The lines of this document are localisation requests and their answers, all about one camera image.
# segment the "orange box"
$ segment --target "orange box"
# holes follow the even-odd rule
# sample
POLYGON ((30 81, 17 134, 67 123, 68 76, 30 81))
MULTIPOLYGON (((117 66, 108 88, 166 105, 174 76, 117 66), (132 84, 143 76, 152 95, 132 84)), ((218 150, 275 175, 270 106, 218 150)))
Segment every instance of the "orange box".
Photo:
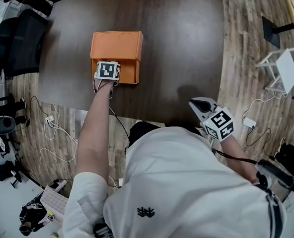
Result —
POLYGON ((120 84, 138 84, 142 57, 141 31, 96 32, 93 34, 92 80, 99 61, 116 61, 121 65, 120 84))

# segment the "wooden floor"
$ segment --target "wooden floor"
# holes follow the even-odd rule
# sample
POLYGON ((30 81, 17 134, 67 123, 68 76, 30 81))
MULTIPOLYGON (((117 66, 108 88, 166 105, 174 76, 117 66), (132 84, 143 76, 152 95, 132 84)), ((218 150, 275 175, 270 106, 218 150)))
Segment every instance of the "wooden floor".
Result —
MULTIPOLYGON (((229 108, 234 115, 236 123, 234 136, 243 145, 248 156, 255 160, 267 158, 262 151, 266 136, 251 147, 245 146, 245 138, 249 131, 247 127, 242 125, 241 117, 254 98, 266 100, 272 97, 271 93, 263 90, 263 87, 269 82, 268 75, 263 69, 255 68, 255 64, 259 60, 269 51, 276 49, 263 38, 262 16, 277 25, 284 25, 291 23, 289 11, 285 0, 223 0, 223 5, 225 38, 219 104, 229 108)), ((294 47, 294 31, 282 33, 281 40, 283 48, 294 47)), ((17 100, 24 97, 29 101, 31 96, 38 95, 38 74, 18 76, 8 83, 7 89, 14 94, 17 100)), ((294 100, 292 100, 292 95, 294 96, 294 88, 286 98, 272 99, 265 104, 261 102, 253 104, 247 116, 257 121, 257 127, 251 133, 248 143, 253 142, 269 127, 272 135, 265 147, 267 154, 275 154, 283 136, 287 137, 288 143, 294 144, 294 100)), ((31 125, 15 134, 21 142, 19 153, 23 156, 24 166, 38 173, 41 148, 46 147, 59 157, 70 160, 74 156, 74 146, 62 131, 57 131, 53 141, 47 140, 43 132, 45 115, 40 112, 35 100, 32 101, 31 107, 31 125)), ((46 113, 56 117, 53 105, 41 103, 41 107, 46 113)), ((57 109, 60 114, 60 126, 66 129, 73 138, 78 139, 86 112, 65 107, 57 107, 57 109)), ((121 121, 127 131, 135 122, 125 118, 121 118, 121 121)), ((123 175, 126 145, 127 138, 122 127, 114 117, 110 117, 109 168, 110 176, 116 182, 123 175)), ((43 150, 41 155, 41 173, 39 176, 34 175, 40 183, 46 185, 54 179, 73 178, 75 160, 69 163, 60 161, 46 150, 43 150)), ((280 197, 285 194, 278 187, 274 190, 280 197)))

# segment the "white cable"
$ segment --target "white cable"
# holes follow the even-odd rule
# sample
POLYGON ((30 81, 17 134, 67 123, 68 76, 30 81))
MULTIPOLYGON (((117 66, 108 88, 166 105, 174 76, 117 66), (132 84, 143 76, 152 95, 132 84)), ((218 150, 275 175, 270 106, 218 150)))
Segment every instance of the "white cable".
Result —
POLYGON ((264 100, 262 100, 262 99, 258 99, 258 98, 254 99, 254 100, 251 102, 251 105, 250 105, 249 109, 248 109, 247 111, 245 111, 244 114, 242 115, 242 121, 244 121, 244 116, 250 111, 250 109, 251 109, 251 107, 252 107, 252 105, 253 105, 253 103, 254 103, 255 101, 261 101, 261 102, 263 102, 263 103, 266 103, 266 102, 270 101, 270 100, 273 99, 273 98, 280 99, 282 96, 284 96, 284 98, 286 98, 287 95, 288 95, 288 94, 285 95, 285 93, 282 93, 282 94, 280 95, 280 97, 277 97, 277 96, 275 95, 275 91, 273 91, 273 96, 272 96, 271 98, 267 99, 266 101, 264 101, 264 100))
POLYGON ((113 179, 113 178, 112 178, 110 175, 108 175, 108 176, 109 176, 109 178, 110 178, 110 179, 112 179, 112 181, 113 181, 113 183, 114 183, 115 187, 116 187, 117 189, 119 189, 119 188, 118 188, 118 186, 116 185, 116 183, 115 183, 114 179, 113 179))
POLYGON ((74 138, 72 138, 72 137, 70 136, 70 134, 69 134, 65 129, 63 129, 63 128, 61 128, 61 127, 59 126, 60 115, 59 115, 59 112, 58 112, 56 106, 55 106, 55 105, 53 105, 53 106, 54 106, 54 109, 55 109, 55 111, 56 111, 56 113, 57 113, 57 115, 58 115, 58 124, 54 124, 54 123, 51 122, 50 120, 48 120, 48 122, 44 122, 44 125, 43 125, 44 135, 46 136, 47 139, 49 139, 49 140, 52 141, 52 140, 54 139, 54 137, 55 137, 55 134, 56 134, 57 130, 62 130, 62 131, 64 131, 64 132, 68 135, 68 137, 71 139, 71 141, 72 141, 72 143, 73 143, 73 145, 74 145, 74 156, 73 156, 72 159, 70 159, 69 161, 67 161, 67 160, 64 160, 64 159, 60 158, 59 156, 57 156, 54 152, 50 151, 49 149, 47 149, 47 148, 45 148, 45 147, 41 148, 41 150, 40 150, 40 152, 39 152, 39 169, 38 169, 38 174, 35 173, 35 172, 33 172, 32 170, 30 170, 30 171, 31 171, 32 173, 34 173, 36 176, 39 176, 39 175, 40 175, 40 167, 41 167, 41 152, 42 152, 42 150, 46 150, 46 151, 52 153, 52 154, 53 154, 55 157, 57 157, 59 160, 62 160, 62 161, 64 161, 64 162, 66 162, 66 163, 71 162, 71 161, 74 160, 75 157, 76 157, 76 149, 77 149, 76 144, 77 144, 77 141, 76 141, 74 138), (49 138, 49 137, 47 136, 47 134, 46 134, 46 124, 48 124, 51 128, 54 128, 54 129, 55 129, 52 138, 49 138))

